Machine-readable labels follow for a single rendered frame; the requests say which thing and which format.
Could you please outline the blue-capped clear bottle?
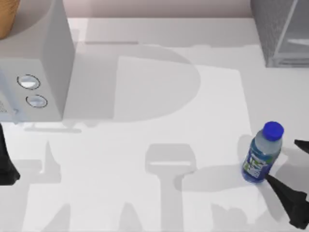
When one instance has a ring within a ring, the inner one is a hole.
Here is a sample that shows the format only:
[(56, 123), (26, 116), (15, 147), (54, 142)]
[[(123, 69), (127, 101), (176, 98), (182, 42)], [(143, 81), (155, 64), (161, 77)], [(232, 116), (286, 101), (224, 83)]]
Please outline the blue-capped clear bottle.
[(243, 178), (251, 183), (265, 180), (282, 149), (284, 127), (269, 121), (252, 139), (247, 156), (242, 165)]

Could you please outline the grey cabinet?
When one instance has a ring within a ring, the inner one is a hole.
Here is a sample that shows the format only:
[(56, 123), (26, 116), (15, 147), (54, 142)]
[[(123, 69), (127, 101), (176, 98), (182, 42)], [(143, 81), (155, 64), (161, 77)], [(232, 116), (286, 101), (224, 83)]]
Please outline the grey cabinet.
[(309, 0), (251, 0), (268, 68), (309, 68)]

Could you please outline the round microwave knob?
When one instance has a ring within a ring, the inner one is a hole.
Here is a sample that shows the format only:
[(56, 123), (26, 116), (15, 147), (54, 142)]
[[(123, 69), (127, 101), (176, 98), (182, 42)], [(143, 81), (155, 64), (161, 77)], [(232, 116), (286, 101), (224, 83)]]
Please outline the round microwave knob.
[(45, 108), (48, 105), (48, 100), (41, 95), (27, 96), (26, 102), (33, 108)]
[(41, 85), (40, 80), (36, 76), (31, 75), (31, 74), (25, 74), (23, 76), (18, 76), (17, 82), (22, 88), (29, 89), (29, 90), (35, 90), (39, 88)]

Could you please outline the pale microwave oven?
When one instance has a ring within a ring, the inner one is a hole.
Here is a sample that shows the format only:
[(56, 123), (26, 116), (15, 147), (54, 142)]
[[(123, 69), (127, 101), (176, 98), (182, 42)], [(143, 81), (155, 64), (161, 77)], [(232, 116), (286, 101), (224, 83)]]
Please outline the pale microwave oven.
[[(13, 28), (0, 40), (0, 69), (18, 109), (19, 122), (61, 121), (70, 86), (75, 49), (63, 0), (20, 0)], [(36, 76), (41, 85), (22, 88), (17, 77)], [(41, 95), (45, 108), (33, 108), (26, 97)]]

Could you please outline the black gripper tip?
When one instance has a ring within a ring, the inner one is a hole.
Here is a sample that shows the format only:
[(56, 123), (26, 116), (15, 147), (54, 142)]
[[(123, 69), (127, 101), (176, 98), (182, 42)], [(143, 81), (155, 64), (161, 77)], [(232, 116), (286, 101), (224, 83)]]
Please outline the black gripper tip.
[(0, 124), (0, 186), (12, 186), (20, 179), (20, 173), (8, 154), (3, 127)]

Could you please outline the glass microwave door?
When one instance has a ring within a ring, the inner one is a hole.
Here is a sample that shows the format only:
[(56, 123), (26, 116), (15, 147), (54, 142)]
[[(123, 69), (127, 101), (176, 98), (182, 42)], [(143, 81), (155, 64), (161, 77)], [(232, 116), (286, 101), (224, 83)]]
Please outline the glass microwave door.
[(17, 124), (19, 122), (18, 109), (9, 87), (5, 74), (0, 69), (0, 121)]

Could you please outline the brown wooden basket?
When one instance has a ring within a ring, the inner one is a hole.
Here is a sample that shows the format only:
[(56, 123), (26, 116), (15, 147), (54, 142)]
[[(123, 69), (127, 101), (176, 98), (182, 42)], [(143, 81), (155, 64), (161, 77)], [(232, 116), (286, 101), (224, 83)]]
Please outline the brown wooden basket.
[(0, 0), (0, 40), (12, 30), (20, 0)]

